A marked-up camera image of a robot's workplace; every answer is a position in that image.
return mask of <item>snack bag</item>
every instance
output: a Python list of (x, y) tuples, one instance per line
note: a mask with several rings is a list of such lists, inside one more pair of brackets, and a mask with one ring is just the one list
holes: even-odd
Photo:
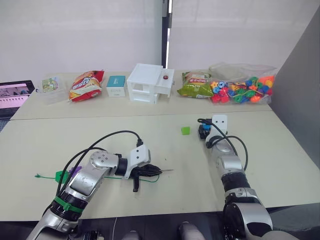
[(79, 102), (101, 93), (101, 83), (105, 71), (87, 71), (78, 76), (69, 91), (69, 100)]
[(214, 95), (210, 87), (210, 78), (211, 75), (206, 72), (183, 72), (183, 87), (177, 90), (177, 92), (184, 97), (210, 98)]

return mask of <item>black cable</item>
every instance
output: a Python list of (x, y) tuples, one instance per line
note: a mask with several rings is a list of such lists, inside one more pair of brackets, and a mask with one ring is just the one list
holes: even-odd
[(212, 146), (216, 145), (218, 142), (220, 142), (224, 139), (237, 139), (242, 144), (242, 146), (244, 148), (244, 152), (245, 152), (245, 164), (244, 164), (244, 168), (243, 168), (243, 170), (245, 171), (248, 166), (248, 150), (247, 150), (245, 143), (237, 136), (226, 136), (226, 137), (222, 137), (222, 138), (218, 139), (217, 141), (215, 141)]
[(204, 119), (204, 118), (199, 118), (198, 120), (198, 123), (201, 123), (201, 124), (206, 124), (206, 125), (212, 125), (214, 126), (215, 129), (218, 130), (218, 132), (225, 138), (225, 140), (227, 140), (227, 142), (230, 144), (232, 150), (234, 151), (235, 155), (238, 156), (238, 153), (237, 153), (237, 150), (235, 148), (235, 146), (232, 144), (232, 142), (228, 139), (228, 137), (220, 130), (219, 127), (217, 127), (215, 124), (213, 124), (212, 122), (210, 122), (209, 120), (207, 119)]
[(137, 147), (143, 144), (142, 139), (140, 138), (140, 136), (139, 136), (137, 133), (135, 133), (134, 131), (130, 131), (130, 130), (115, 131), (115, 132), (112, 132), (112, 133), (110, 133), (110, 134), (108, 134), (108, 135), (105, 135), (105, 136), (101, 137), (99, 140), (95, 141), (90, 147), (88, 147), (88, 148), (85, 150), (85, 152), (82, 154), (82, 156), (79, 158), (79, 160), (76, 162), (76, 164), (74, 165), (73, 170), (71, 171), (69, 177), (67, 178), (67, 180), (65, 181), (63, 187), (61, 188), (60, 192), (58, 193), (58, 196), (60, 196), (60, 195), (63, 193), (63, 191), (66, 189), (68, 183), (70, 182), (70, 180), (71, 180), (71, 178), (72, 178), (72, 175), (75, 173), (76, 168), (78, 167), (78, 165), (80, 164), (80, 162), (82, 161), (82, 159), (85, 157), (85, 155), (86, 155), (91, 149), (93, 149), (93, 147), (94, 147), (96, 144), (98, 144), (98, 143), (101, 142), (102, 140), (104, 140), (104, 139), (106, 139), (106, 138), (108, 138), (108, 137), (110, 137), (110, 136), (112, 136), (112, 135), (122, 134), (122, 133), (134, 134), (134, 135), (138, 138), (137, 144), (136, 144)]
[(237, 139), (239, 140), (239, 142), (242, 144), (243, 148), (244, 148), (244, 151), (245, 151), (245, 164), (244, 164), (244, 168), (243, 170), (245, 171), (247, 169), (247, 166), (248, 166), (248, 150), (247, 150), (247, 147), (245, 145), (245, 143), (237, 136), (226, 136), (221, 130), (219, 127), (217, 127), (215, 124), (213, 124), (212, 122), (210, 122), (210, 120), (207, 120), (207, 119), (204, 119), (204, 118), (199, 118), (198, 120), (198, 123), (202, 123), (202, 124), (206, 124), (206, 125), (212, 125), (215, 127), (215, 129), (217, 129), (219, 131), (219, 133), (221, 133), (221, 135), (223, 136), (222, 138), (218, 139), (217, 141), (215, 141), (212, 145), (212, 147), (214, 145), (216, 145), (218, 142), (222, 141), (222, 140), (227, 140), (227, 142), (230, 144), (230, 146), (232, 147), (232, 150), (234, 151), (234, 154), (236, 156), (238, 156), (238, 153), (236, 151), (236, 148), (235, 146), (232, 144), (232, 142), (229, 140), (229, 138), (233, 138), (233, 139)]
[[(101, 148), (101, 147), (92, 147), (91, 150), (93, 150), (93, 149), (105, 151), (105, 150), (104, 150), (103, 148)], [(58, 194), (59, 194), (59, 192), (60, 192), (61, 184), (62, 184), (62, 181), (63, 181), (63, 176), (65, 175), (65, 173), (66, 173), (66, 171), (67, 171), (67, 168), (68, 168), (69, 165), (73, 162), (73, 160), (75, 160), (76, 157), (78, 157), (80, 154), (83, 154), (86, 150), (87, 150), (87, 149), (82, 150), (81, 152), (78, 152), (78, 153), (77, 153), (76, 155), (74, 155), (74, 156), (70, 159), (70, 161), (68, 161), (67, 164), (65, 165), (65, 167), (64, 167), (64, 169), (63, 169), (63, 171), (62, 171), (62, 173), (61, 173), (61, 177), (60, 177), (60, 180), (59, 180), (59, 183), (58, 183), (58, 187), (56, 188), (56, 194), (55, 194), (56, 196), (58, 196)]]

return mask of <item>green band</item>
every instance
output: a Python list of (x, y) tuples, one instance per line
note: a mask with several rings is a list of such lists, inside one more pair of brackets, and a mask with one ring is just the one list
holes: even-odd
[(66, 211), (72, 211), (81, 214), (84, 210), (75, 206), (72, 206), (70, 203), (63, 201), (60, 197), (56, 196), (54, 198), (54, 201), (56, 201), (58, 204), (60, 204), (64, 210)]

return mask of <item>green snack bag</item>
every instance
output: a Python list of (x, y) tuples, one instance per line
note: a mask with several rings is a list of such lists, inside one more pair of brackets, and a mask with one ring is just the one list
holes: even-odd
[(209, 73), (201, 71), (183, 72), (183, 87), (177, 92), (184, 97), (210, 98), (214, 95), (210, 87), (210, 77)]

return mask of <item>purple object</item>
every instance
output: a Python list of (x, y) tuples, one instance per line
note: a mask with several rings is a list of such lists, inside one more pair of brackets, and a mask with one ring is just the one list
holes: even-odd
[[(72, 167), (68, 172), (71, 173), (73, 171), (73, 169), (74, 168)], [(72, 174), (72, 177), (74, 177), (77, 174), (77, 172), (80, 171), (80, 169), (82, 169), (82, 166), (77, 166), (74, 173)]]

